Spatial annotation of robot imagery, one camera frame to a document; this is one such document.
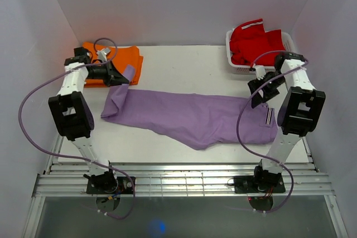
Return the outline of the red trousers in basket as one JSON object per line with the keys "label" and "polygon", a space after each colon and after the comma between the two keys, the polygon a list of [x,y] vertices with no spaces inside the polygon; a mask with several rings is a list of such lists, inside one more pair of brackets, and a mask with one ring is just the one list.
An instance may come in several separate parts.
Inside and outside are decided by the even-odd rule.
{"label": "red trousers in basket", "polygon": [[275,57],[284,50],[281,30],[265,31],[263,20],[257,19],[236,27],[229,41],[231,62],[235,65],[273,66]]}

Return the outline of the purple trousers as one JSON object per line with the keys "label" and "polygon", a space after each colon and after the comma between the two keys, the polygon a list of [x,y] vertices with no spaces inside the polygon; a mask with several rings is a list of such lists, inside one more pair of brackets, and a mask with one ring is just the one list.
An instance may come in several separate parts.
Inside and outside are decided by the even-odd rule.
{"label": "purple trousers", "polygon": [[269,144],[278,132],[274,109],[266,104],[252,109],[246,98],[138,90],[127,84],[110,87],[100,117],[149,129],[195,150],[219,143]]}

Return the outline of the aluminium rail frame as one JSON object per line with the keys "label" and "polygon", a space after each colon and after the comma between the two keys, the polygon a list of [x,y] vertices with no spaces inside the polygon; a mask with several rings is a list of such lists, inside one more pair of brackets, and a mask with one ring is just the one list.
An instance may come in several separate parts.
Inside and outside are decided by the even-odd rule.
{"label": "aluminium rail frame", "polygon": [[[116,168],[135,177],[138,197],[233,196],[233,177],[253,174],[253,163],[123,163]],[[318,172],[312,161],[288,165],[283,182],[295,196],[332,196],[334,189],[326,173]],[[36,197],[86,196],[87,166],[79,162],[52,161],[49,170],[38,176]]]}

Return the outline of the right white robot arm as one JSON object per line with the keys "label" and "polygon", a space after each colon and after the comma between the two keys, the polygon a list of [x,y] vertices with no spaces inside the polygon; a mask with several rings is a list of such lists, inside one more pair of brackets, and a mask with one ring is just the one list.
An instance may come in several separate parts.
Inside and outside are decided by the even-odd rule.
{"label": "right white robot arm", "polygon": [[274,59],[274,71],[263,72],[261,66],[253,66],[256,78],[248,83],[252,108],[277,96],[280,85],[287,88],[277,115],[277,135],[267,156],[254,169],[252,185],[259,192],[272,192],[283,185],[282,165],[294,146],[317,126],[326,94],[311,84],[306,65],[302,55],[280,51]]}

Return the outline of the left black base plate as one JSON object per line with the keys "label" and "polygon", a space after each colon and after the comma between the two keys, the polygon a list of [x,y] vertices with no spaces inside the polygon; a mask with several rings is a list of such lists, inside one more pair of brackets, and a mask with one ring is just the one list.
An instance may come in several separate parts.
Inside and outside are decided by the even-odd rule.
{"label": "left black base plate", "polygon": [[122,195],[132,195],[133,194],[133,186],[136,182],[136,178],[131,177],[131,179],[132,179],[132,182],[127,177],[118,176],[117,177],[117,181],[118,181],[117,189],[112,190],[112,191],[105,191],[105,190],[95,188],[92,183],[88,182],[85,193],[89,194],[89,195],[114,195],[116,193],[119,193]]}

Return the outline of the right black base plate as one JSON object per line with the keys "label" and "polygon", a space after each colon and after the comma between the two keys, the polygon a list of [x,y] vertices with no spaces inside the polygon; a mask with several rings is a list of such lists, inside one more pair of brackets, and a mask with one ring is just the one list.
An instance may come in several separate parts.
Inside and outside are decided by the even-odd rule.
{"label": "right black base plate", "polygon": [[233,185],[235,193],[266,193],[269,190],[272,190],[272,193],[286,192],[282,176],[273,181],[267,179],[259,180],[253,175],[235,176],[233,177]]}

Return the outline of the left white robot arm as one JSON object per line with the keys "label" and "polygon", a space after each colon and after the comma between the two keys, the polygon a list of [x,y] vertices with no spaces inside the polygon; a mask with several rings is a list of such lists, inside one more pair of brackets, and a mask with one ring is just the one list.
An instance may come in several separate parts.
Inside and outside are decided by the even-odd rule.
{"label": "left white robot arm", "polygon": [[74,56],[64,63],[67,74],[62,86],[56,96],[49,98],[48,104],[59,134],[72,142],[83,158],[88,159],[89,174],[84,177],[100,192],[114,193],[119,187],[118,179],[109,168],[110,161],[100,156],[93,146],[91,133],[94,118],[83,90],[86,79],[101,80],[107,87],[129,84],[129,80],[109,62],[110,48],[101,49],[96,54],[98,59],[92,62],[93,54],[88,49],[74,49]]}

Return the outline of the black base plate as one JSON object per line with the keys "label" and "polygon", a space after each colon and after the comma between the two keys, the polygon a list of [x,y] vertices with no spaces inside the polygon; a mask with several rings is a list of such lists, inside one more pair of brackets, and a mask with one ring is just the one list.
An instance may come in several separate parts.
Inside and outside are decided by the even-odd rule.
{"label": "black base plate", "polygon": [[269,190],[272,190],[272,193],[286,192],[282,176],[273,181],[267,179],[259,180],[253,175],[235,176],[233,177],[233,185],[235,193],[266,193]]}
{"label": "black base plate", "polygon": [[133,194],[133,186],[136,182],[136,178],[131,177],[131,179],[132,179],[132,182],[127,177],[118,176],[117,177],[117,181],[118,181],[117,189],[112,190],[112,191],[105,191],[105,190],[95,188],[92,183],[88,182],[85,193],[89,194],[89,195],[114,195],[116,193],[119,193],[122,195],[132,195]]}

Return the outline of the white plastic basket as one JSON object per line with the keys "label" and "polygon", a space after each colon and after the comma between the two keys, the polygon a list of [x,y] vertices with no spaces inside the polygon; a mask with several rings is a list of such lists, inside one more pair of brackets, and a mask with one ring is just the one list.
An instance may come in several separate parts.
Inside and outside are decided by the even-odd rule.
{"label": "white plastic basket", "polygon": [[[230,66],[229,70],[231,73],[237,74],[237,75],[251,75],[251,74],[253,74],[253,72],[250,71],[249,65],[236,65],[231,60],[231,57],[233,54],[230,50],[229,42],[230,42],[231,35],[232,35],[233,31],[234,31],[233,28],[231,30],[227,31],[226,37],[225,37],[226,56],[228,59],[228,64]],[[297,53],[293,39],[287,32],[281,32],[281,39],[282,39],[282,43],[284,45],[285,50]]]}

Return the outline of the folded orange trousers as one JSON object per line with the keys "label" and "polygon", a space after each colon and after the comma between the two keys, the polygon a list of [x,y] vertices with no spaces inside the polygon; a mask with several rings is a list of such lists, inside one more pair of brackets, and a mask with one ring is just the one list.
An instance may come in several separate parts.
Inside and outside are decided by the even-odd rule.
{"label": "folded orange trousers", "polygon": [[[105,48],[103,45],[94,45],[90,42],[84,42],[83,47],[89,50],[93,56],[92,63],[98,63],[98,55],[95,52],[94,47],[97,50],[102,50]],[[134,76],[131,78],[130,86],[137,85],[139,83],[139,78],[142,70],[143,56],[140,55],[139,48],[136,46],[118,48],[117,54],[112,61],[115,68],[123,74],[124,70],[128,65],[135,68]]]}

